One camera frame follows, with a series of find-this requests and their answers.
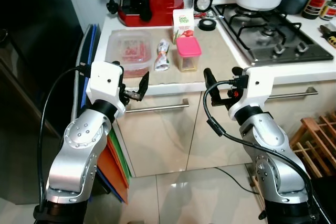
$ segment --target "dark refrigerator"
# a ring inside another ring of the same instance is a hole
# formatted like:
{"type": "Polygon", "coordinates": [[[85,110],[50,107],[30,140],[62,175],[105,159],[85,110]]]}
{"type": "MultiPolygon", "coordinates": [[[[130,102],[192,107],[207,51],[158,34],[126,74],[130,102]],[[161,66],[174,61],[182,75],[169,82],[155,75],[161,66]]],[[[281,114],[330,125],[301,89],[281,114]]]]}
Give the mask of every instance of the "dark refrigerator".
{"type": "MultiPolygon", "coordinates": [[[[0,6],[0,197],[37,203],[40,112],[53,82],[75,65],[83,32],[71,0],[1,0],[0,6]]],[[[45,179],[70,122],[73,77],[57,86],[47,110],[45,179]]]]}

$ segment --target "burner knob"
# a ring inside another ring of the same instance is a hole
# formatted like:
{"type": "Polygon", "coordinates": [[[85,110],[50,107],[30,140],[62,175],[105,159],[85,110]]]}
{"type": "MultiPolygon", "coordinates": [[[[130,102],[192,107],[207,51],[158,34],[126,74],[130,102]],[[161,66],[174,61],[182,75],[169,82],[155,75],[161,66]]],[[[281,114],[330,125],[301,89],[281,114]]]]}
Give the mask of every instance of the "burner knob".
{"type": "Polygon", "coordinates": [[[305,52],[309,49],[309,46],[303,41],[301,41],[296,48],[298,49],[299,52],[305,52]]]}
{"type": "Polygon", "coordinates": [[[284,45],[281,44],[281,43],[277,43],[276,46],[275,46],[274,49],[273,49],[273,51],[274,51],[277,55],[282,54],[285,50],[286,50],[286,48],[285,48],[284,45]]]}

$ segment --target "wooden rack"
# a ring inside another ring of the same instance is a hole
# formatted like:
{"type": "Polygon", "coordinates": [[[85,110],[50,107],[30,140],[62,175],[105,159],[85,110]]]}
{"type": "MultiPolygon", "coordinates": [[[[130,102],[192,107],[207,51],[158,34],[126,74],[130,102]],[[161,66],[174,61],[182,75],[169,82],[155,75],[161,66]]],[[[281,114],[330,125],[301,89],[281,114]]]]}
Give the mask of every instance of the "wooden rack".
{"type": "Polygon", "coordinates": [[[310,177],[336,174],[336,114],[301,119],[302,126],[290,140],[292,150],[303,161],[310,177]]]}

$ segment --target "white cabinet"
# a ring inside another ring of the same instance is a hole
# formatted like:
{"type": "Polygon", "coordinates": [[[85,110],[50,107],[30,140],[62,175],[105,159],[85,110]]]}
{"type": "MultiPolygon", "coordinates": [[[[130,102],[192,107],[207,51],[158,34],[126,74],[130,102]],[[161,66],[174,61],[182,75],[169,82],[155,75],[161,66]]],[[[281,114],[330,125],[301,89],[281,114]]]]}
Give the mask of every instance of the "white cabinet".
{"type": "MultiPolygon", "coordinates": [[[[220,92],[222,98],[226,97],[227,90],[221,90],[220,92]]],[[[229,134],[240,137],[239,125],[229,118],[225,106],[212,107],[210,95],[207,97],[207,104],[211,115],[218,123],[229,134]]],[[[251,162],[250,157],[241,144],[235,143],[223,136],[218,137],[206,121],[207,116],[201,102],[198,108],[187,170],[251,162]]]]}
{"type": "Polygon", "coordinates": [[[200,97],[195,92],[130,102],[127,110],[140,111],[117,123],[136,177],[186,170],[200,97]]]}
{"type": "Polygon", "coordinates": [[[268,100],[265,103],[264,111],[271,113],[289,138],[299,129],[302,118],[318,118],[336,109],[336,82],[308,82],[273,87],[272,95],[305,92],[309,87],[316,89],[318,94],[268,100]]]}
{"type": "MultiPolygon", "coordinates": [[[[273,87],[272,95],[303,93],[308,87],[314,87],[319,94],[273,99],[265,103],[264,111],[271,113],[277,124],[287,132],[290,138],[300,127],[301,118],[316,118],[336,109],[335,81],[277,85],[273,87]]],[[[226,92],[227,90],[221,91],[222,98],[226,96],[226,92]]],[[[228,133],[240,138],[239,125],[229,119],[226,108],[224,106],[211,107],[210,104],[210,97],[208,97],[209,111],[212,116],[228,133]]],[[[206,121],[203,104],[200,103],[188,160],[188,170],[251,162],[250,157],[240,144],[225,137],[218,137],[206,121]]]]}

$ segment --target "pink container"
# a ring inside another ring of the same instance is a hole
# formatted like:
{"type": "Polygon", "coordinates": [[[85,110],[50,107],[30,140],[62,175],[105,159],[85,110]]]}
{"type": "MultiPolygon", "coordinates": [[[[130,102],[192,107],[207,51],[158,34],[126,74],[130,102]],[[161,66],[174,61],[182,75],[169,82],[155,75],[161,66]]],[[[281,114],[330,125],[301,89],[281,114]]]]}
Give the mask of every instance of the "pink container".
{"type": "Polygon", "coordinates": [[[196,71],[201,48],[195,37],[179,37],[176,39],[177,51],[179,52],[178,68],[181,72],[196,71]]]}

